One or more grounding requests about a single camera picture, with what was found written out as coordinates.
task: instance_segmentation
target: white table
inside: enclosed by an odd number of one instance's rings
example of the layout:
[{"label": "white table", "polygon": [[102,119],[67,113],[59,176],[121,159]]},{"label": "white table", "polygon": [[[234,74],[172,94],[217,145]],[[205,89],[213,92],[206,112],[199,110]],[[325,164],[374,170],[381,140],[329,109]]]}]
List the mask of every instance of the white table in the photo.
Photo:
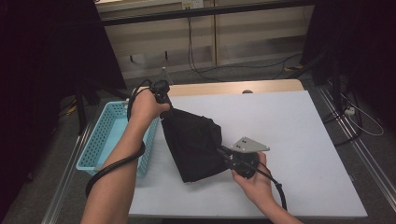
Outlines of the white table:
[{"label": "white table", "polygon": [[[367,217],[307,91],[171,96],[171,101],[175,108],[213,119],[221,126],[224,146],[247,136],[271,147],[268,167],[282,183],[293,215]],[[273,192],[280,203],[276,188]],[[130,215],[263,217],[230,171],[183,183],[161,124],[147,175],[136,183]]]}]

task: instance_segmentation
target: blue plastic basket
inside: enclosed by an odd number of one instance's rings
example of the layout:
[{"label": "blue plastic basket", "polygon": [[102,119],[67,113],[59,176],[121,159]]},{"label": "blue plastic basket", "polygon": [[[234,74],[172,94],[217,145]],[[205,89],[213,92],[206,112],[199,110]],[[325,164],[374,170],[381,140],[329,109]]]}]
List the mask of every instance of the blue plastic basket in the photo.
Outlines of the blue plastic basket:
[{"label": "blue plastic basket", "polygon": [[[78,159],[77,169],[87,172],[90,175],[95,175],[119,142],[127,123],[125,102],[111,102],[106,104]],[[146,152],[139,158],[137,164],[137,177],[139,178],[144,177],[146,174],[149,153],[157,123],[158,119],[152,121],[143,137]]]}]

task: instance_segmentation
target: black bag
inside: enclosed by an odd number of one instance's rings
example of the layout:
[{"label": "black bag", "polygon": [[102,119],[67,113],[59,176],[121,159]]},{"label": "black bag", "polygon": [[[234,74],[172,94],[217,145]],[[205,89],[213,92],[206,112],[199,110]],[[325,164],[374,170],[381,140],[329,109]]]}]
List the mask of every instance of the black bag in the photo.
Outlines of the black bag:
[{"label": "black bag", "polygon": [[163,133],[183,182],[195,182],[228,168],[219,156],[221,128],[212,119],[171,108],[161,114]]}]

